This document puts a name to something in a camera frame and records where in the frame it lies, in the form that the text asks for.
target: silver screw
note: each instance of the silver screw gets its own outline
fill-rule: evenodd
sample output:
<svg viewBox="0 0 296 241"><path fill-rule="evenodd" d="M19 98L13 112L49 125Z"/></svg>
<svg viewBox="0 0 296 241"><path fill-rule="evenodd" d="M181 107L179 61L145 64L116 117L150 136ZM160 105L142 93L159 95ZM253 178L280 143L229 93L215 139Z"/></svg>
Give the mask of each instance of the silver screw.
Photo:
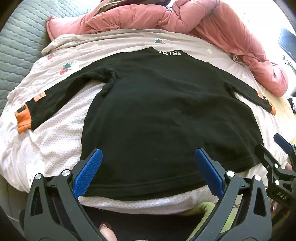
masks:
<svg viewBox="0 0 296 241"><path fill-rule="evenodd" d="M62 174L63 174L63 176L69 176L69 174L70 174L70 171L69 170L64 170L63 172L62 172Z"/></svg>
<svg viewBox="0 0 296 241"><path fill-rule="evenodd" d="M234 177L235 173L233 171L227 171L227 176Z"/></svg>
<svg viewBox="0 0 296 241"><path fill-rule="evenodd" d="M38 173L38 174L35 176L35 179L36 179L36 180L39 180L41 177L42 177L41 174Z"/></svg>
<svg viewBox="0 0 296 241"><path fill-rule="evenodd" d="M255 179L256 179L257 181L261 181L261 177L260 177L259 175L255 175Z"/></svg>

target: pink blanket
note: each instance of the pink blanket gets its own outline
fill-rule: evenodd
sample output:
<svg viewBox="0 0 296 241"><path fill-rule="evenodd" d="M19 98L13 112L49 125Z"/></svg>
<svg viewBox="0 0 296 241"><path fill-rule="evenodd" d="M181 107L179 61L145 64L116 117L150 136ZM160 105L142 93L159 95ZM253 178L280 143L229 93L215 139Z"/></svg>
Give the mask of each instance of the pink blanket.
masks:
<svg viewBox="0 0 296 241"><path fill-rule="evenodd" d="M282 66L268 61L260 42L248 31L230 6L220 0L178 0L173 11L160 5L125 5L95 15L104 0L86 15L51 16L46 22L51 40L62 34L95 34L109 30L164 29L197 36L226 53L238 55L255 79L275 96L282 96L288 79Z"/></svg>

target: black sweatshirt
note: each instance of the black sweatshirt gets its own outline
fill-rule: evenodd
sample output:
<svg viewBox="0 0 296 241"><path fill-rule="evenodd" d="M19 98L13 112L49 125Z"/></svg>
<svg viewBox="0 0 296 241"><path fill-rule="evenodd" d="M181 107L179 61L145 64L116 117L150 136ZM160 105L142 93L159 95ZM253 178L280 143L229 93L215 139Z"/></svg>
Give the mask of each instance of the black sweatshirt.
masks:
<svg viewBox="0 0 296 241"><path fill-rule="evenodd" d="M103 152L86 196L144 200L199 188L205 185L194 163L200 147L226 170L260 163L254 155L263 144L259 127L234 92L273 113L268 100L179 50L150 47L93 62L26 102L16 112L19 128L35 130L90 79L106 85L84 121L81 160L95 147Z"/></svg>

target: sweatshirt's right sleeve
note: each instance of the sweatshirt's right sleeve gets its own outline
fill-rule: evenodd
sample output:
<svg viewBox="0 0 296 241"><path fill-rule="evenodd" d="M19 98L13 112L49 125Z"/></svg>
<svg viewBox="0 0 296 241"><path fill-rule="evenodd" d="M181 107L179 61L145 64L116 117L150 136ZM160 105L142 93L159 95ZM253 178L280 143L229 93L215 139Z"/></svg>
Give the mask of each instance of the sweatshirt's right sleeve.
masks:
<svg viewBox="0 0 296 241"><path fill-rule="evenodd" d="M27 129L35 130L62 108L89 80L107 83L116 78L110 67L94 67L96 62L82 68L53 87L27 101L15 112L19 134Z"/></svg>

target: bed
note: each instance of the bed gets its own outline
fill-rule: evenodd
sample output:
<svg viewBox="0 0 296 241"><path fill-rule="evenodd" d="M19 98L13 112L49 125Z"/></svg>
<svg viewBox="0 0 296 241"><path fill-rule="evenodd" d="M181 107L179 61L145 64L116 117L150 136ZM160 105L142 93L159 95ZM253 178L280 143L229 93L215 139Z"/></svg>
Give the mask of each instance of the bed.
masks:
<svg viewBox="0 0 296 241"><path fill-rule="evenodd" d="M66 1L61 4L59 1L44 0L38 2L39 5L37 5L37 2L33 0L25 0L16 9L0 34L1 42L10 40L0 46L0 61L2 62L0 108L3 110L0 118L0 135L3 137L0 139L0 174L11 186L19 191L28 192L35 174L58 175L62 170L71 169L77 163L81 149L83 120L92 98L103 85L93 80L53 118L34 132L27 131L18 135L14 112L25 101L65 79L67 75L88 65L94 59L98 60L117 52L135 51L150 46L159 51L182 48L189 55L230 72L266 96L276 108L276 117L264 112L242 96L237 95L237 98L251 107L261 129L266 148L284 167L287 155L273 142L272 137L275 133L280 133L287 141L295 142L295 117L287 100L283 97L274 97L260 86L246 65L234 62L226 53L204 40L165 30L121 29L82 36L69 34L62 35L49 44L44 24L51 14L74 16L83 14L93 6L85 8L85 6L82 7L85 1L80 4L77 1L73 2ZM36 9L38 14L33 14L32 8ZM67 63L71 65L71 68L64 71L63 66ZM241 173L247 177L252 177L254 174L261 175L267 184L267 179L264 177L266 170L262 166L256 166ZM91 207L141 214L178 213L203 201L217 201L211 196L207 187L161 200L146 200L137 203L118 202L100 197L80 197L79 200L82 204Z"/></svg>

